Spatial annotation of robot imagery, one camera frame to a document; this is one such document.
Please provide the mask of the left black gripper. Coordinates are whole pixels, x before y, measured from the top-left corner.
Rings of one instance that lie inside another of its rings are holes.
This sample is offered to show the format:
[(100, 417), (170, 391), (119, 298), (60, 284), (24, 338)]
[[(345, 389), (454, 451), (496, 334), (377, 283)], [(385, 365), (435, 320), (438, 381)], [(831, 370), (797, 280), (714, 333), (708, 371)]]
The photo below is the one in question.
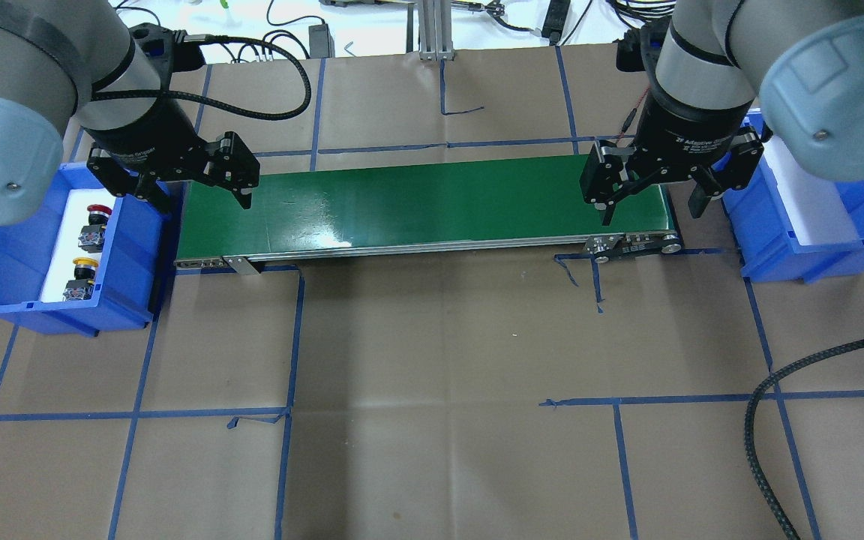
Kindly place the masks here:
[(93, 138), (89, 170), (114, 197), (133, 196), (170, 215), (164, 182), (199, 182), (226, 189), (241, 209), (253, 205), (260, 163), (234, 132), (207, 140), (171, 97), (157, 97), (133, 122), (110, 129), (87, 126)]

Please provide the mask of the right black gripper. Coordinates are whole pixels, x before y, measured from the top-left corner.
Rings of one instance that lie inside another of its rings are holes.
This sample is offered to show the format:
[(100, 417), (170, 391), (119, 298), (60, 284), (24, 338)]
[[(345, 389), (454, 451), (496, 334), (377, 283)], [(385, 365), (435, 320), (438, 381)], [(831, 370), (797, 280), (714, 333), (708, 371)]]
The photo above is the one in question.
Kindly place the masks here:
[(607, 227), (624, 199), (659, 182), (693, 180), (688, 210), (702, 218), (711, 201), (747, 188), (764, 156), (758, 131), (751, 125), (740, 128), (748, 109), (748, 101), (703, 109), (660, 88), (648, 89), (631, 145), (593, 141), (580, 174), (583, 201)]

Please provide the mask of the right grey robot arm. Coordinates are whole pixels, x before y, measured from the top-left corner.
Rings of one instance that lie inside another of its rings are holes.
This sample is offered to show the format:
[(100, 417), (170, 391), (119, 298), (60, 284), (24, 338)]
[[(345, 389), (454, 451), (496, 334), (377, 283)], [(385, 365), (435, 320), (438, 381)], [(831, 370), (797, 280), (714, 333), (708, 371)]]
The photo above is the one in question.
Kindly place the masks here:
[(604, 225), (652, 185), (693, 182), (693, 218), (746, 188), (764, 156), (742, 124), (754, 105), (803, 170), (864, 180), (864, 1), (678, 1), (628, 28), (615, 64), (648, 88), (631, 144), (594, 143), (580, 175)]

